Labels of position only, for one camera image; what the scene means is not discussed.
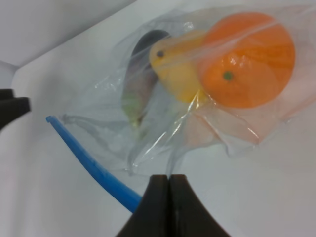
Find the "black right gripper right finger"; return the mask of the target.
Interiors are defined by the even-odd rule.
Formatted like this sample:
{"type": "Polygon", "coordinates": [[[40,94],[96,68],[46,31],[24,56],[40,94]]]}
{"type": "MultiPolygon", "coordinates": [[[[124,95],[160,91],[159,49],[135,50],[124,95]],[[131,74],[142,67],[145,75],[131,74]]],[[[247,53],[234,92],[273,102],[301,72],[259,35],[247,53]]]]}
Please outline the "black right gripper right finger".
{"type": "Polygon", "coordinates": [[[183,174],[169,178],[172,237],[228,237],[193,191],[183,174]]]}

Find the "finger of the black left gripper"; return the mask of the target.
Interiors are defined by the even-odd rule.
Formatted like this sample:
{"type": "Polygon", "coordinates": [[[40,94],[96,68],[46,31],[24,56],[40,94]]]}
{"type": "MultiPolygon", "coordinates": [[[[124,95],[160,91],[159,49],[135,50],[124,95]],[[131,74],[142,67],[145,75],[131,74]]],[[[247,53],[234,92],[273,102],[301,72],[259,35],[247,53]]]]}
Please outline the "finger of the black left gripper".
{"type": "Polygon", "coordinates": [[[27,97],[14,97],[12,89],[0,90],[0,127],[4,128],[14,120],[31,111],[27,97]]]}

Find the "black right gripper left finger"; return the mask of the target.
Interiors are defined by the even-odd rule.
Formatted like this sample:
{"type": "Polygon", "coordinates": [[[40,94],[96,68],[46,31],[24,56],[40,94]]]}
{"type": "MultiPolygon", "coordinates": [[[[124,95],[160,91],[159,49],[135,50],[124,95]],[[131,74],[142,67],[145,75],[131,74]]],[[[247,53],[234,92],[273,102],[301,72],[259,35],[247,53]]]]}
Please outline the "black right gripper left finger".
{"type": "Polygon", "coordinates": [[[168,177],[153,175],[136,211],[118,237],[168,236],[168,177]]]}

